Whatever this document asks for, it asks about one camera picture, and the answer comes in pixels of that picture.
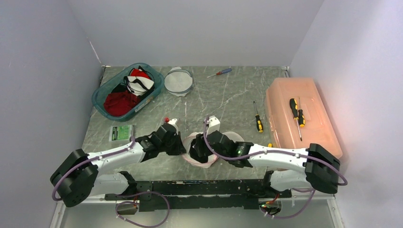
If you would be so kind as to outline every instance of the white wall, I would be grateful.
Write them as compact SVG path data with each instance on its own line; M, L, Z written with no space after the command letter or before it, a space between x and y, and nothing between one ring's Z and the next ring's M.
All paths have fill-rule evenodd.
M289 66L323 0L68 0L102 64Z
M1 1L1 228L49 227L49 178L82 146L101 71L65 0Z
M349 180L347 228L403 224L403 2L326 0L291 64L315 78Z

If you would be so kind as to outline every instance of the gray marble tabletop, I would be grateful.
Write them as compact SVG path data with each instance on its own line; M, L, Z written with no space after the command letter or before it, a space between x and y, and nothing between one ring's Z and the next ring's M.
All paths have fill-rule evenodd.
M164 117L179 118L182 137L192 132L201 132L206 115L215 115L221 122L220 132L233 131L245 141L261 145L271 142L269 124L264 109L265 91L276 77L280 77L280 67L231 66L232 72L206 78L229 66L185 66L194 77L193 88L185 97L176 97L165 88L159 96L146 105L134 118L127 122L111 121L103 117L95 108L83 143L83 150L99 152L115 147L109 140L111 126L133 124L136 136L147 135L163 123ZM154 67L166 75L172 66ZM122 71L124 67L108 67L102 83ZM256 129L256 102L263 126L263 133ZM137 181L182 181L182 180L232 180L261 179L265 167L236 168L218 159L210 168L194 167L181 156L158 157L136 164L126 165L110 173L128 171Z

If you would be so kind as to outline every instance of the blue screwdriver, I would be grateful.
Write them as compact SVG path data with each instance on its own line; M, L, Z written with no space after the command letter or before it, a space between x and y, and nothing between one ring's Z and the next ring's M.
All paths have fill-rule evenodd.
M229 72L231 72L231 71L232 71L232 69L231 69L231 68L228 68L228 69L222 70L222 71L220 71L220 72L218 72L218 73L216 73L216 74L214 74L214 75L208 76L207 78L213 77L213 76L216 76L216 75L223 75L223 74L229 73Z

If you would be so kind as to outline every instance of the dark red fabric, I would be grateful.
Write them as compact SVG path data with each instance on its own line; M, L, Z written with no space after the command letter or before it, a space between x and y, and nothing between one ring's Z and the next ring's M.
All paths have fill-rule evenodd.
M141 100L129 91L110 93L104 102L105 110L111 116L122 116L134 108Z
M150 77L145 73L144 71L138 70L133 68L132 71L130 71L129 76L136 76L136 77L145 77L150 79Z

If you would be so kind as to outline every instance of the orange plastic box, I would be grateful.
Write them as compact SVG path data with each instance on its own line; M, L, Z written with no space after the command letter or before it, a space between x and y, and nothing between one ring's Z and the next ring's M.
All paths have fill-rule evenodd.
M289 106L291 98L295 98L305 116L305 127L300 128L302 142ZM265 106L275 147L307 148L317 143L336 158L343 155L312 78L276 78L266 90Z

